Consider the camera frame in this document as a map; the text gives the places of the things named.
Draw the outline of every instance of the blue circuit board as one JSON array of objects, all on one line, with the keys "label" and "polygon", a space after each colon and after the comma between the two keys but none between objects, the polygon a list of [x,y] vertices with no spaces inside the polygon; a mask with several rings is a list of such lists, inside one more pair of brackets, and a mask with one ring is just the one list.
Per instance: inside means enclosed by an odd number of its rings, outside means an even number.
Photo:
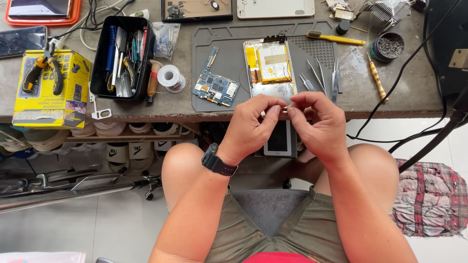
[{"label": "blue circuit board", "polygon": [[230,107],[233,104],[234,96],[240,84],[210,72],[210,67],[218,51],[219,48],[217,47],[213,47],[211,50],[210,56],[206,60],[206,64],[203,67],[192,93],[202,99],[214,102],[218,104],[218,106],[225,105]]}]

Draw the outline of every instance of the plaid rag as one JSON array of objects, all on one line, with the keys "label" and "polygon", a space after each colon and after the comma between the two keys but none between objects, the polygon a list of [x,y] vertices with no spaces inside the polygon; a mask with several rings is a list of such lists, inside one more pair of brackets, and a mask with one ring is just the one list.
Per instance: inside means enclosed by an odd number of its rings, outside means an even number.
[{"label": "plaid rag", "polygon": [[392,219],[407,236],[458,235],[468,223],[467,184],[444,164],[417,162],[400,174]]}]

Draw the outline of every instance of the yellow box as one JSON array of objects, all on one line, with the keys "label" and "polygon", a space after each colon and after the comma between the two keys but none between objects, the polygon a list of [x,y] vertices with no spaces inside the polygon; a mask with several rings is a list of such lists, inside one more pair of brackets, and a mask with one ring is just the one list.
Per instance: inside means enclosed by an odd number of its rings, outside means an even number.
[{"label": "yellow box", "polygon": [[91,62],[72,50],[55,50],[53,57],[60,63],[64,79],[62,93],[58,96],[53,94],[53,74],[47,66],[32,92],[27,94],[22,91],[23,78],[42,55],[43,50],[29,50],[23,55],[13,125],[34,129],[83,128]]}]

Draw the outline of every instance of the red shirt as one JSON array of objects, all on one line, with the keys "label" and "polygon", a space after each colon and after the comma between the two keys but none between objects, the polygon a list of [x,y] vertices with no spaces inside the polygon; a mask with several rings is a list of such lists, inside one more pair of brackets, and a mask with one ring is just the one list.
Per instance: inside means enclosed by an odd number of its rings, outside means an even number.
[{"label": "red shirt", "polygon": [[262,252],[248,257],[242,263],[317,263],[303,255],[285,252]]}]

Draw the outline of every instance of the workbench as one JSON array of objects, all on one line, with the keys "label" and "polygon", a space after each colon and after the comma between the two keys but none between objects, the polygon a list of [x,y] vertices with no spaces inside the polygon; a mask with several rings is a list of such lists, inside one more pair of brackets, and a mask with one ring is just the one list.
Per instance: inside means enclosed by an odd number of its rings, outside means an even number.
[{"label": "workbench", "polygon": [[[357,11],[364,0],[356,0],[354,9]],[[1,1],[0,12],[5,13],[6,1]],[[161,21],[160,1],[136,0],[125,8],[128,15],[142,9],[149,9],[150,21]],[[232,23],[253,23],[259,20],[240,20],[237,18],[234,6],[234,20]],[[88,2],[83,0],[81,7],[81,17],[84,17],[89,10]],[[113,15],[110,10],[99,13],[97,20],[102,21],[108,15]],[[315,18],[330,19],[330,10],[326,3],[315,0]],[[377,37],[376,29],[370,29],[367,15],[360,16],[352,25],[368,30],[369,33],[350,29],[345,37],[366,40],[367,44],[362,49],[348,44],[338,44],[338,54],[344,94],[338,94],[337,106],[343,109],[347,119],[367,118],[375,105],[380,101],[376,84],[372,78],[366,52],[369,45]],[[338,22],[330,19],[333,25]],[[192,32],[200,24],[182,24],[177,44],[175,46],[172,61],[158,59],[163,64],[173,64],[177,66],[184,76],[191,76],[192,60]],[[3,16],[0,19],[0,30],[11,30]],[[50,35],[59,35],[66,32],[67,28],[49,27]],[[406,17],[402,22],[393,27],[390,31],[401,34],[406,42],[404,54],[389,64],[375,63],[380,75],[383,87],[388,91],[393,85],[401,66],[410,54],[421,44],[423,30],[423,15],[416,10]],[[100,31],[85,31],[84,38],[88,45],[96,47]],[[66,48],[74,50],[82,56],[94,61],[95,52],[86,48],[80,40],[79,30],[72,33],[65,42]],[[15,104],[15,94],[18,88],[18,81],[21,67],[21,57],[7,58],[0,60],[0,123],[9,123],[12,120]],[[142,102],[121,102],[107,99],[97,99],[99,110],[111,108],[113,116],[103,119],[104,122],[201,122],[201,121],[229,121],[232,111],[224,112],[195,112],[191,105],[191,96],[194,80],[190,80],[189,86],[177,94],[157,94],[154,103]],[[159,85],[158,92],[167,92]],[[95,122],[91,118],[93,107],[88,104],[86,121]],[[429,65],[429,61],[421,50],[408,64],[402,78],[390,96],[390,101],[383,104],[375,114],[375,118],[414,118],[414,117],[439,117],[442,114],[442,103],[436,87],[434,73]]]}]

